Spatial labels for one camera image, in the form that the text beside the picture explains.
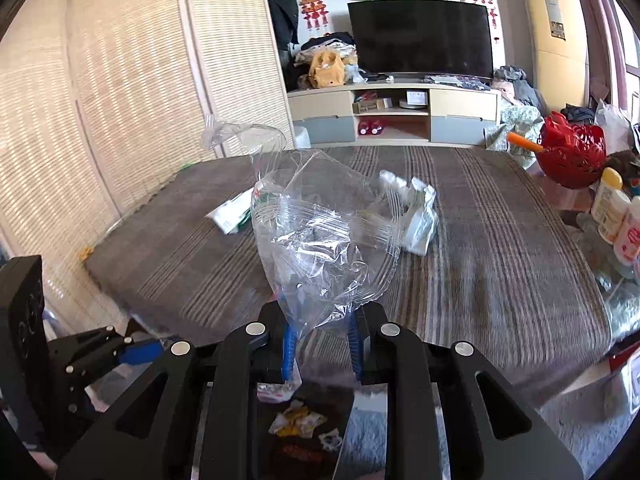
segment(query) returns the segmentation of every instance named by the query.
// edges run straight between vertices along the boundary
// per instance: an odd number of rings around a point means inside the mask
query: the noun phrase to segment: red basket
[[[590,186],[600,177],[607,160],[604,132],[599,126],[571,126],[565,116],[545,117],[536,154],[538,164],[554,182],[570,189]]]

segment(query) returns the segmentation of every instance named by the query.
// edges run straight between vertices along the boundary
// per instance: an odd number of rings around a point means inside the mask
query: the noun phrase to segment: gray drawer
[[[311,144],[320,142],[353,142],[356,140],[353,117],[314,117],[293,121],[294,126],[303,126],[309,132]]]
[[[478,118],[431,116],[431,142],[485,146],[484,129],[493,126],[495,121]]]

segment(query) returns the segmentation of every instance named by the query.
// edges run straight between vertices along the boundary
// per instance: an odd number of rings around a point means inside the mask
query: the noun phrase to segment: silver screw
[[[254,322],[249,323],[246,326],[245,330],[248,335],[260,335],[264,334],[264,331],[267,330],[267,327],[265,327],[262,323]]]
[[[467,342],[462,341],[460,343],[456,343],[456,352],[465,357],[469,357],[473,352],[474,348]]]
[[[171,345],[173,355],[185,355],[191,349],[191,345],[186,341],[178,341]]]
[[[385,323],[380,327],[380,332],[388,336],[396,336],[400,333],[400,327],[395,323]]]

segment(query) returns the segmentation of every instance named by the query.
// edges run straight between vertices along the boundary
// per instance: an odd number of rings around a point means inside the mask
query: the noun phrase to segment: black tv screen
[[[371,0],[349,4],[358,64],[374,73],[491,78],[486,8],[449,0]]]

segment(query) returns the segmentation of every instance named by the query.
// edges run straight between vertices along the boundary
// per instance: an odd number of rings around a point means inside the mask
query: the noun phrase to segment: woven room divider
[[[81,254],[215,158],[203,112],[276,126],[292,146],[277,63],[265,0],[27,0],[0,42],[0,241],[43,255],[68,330],[126,322]]]

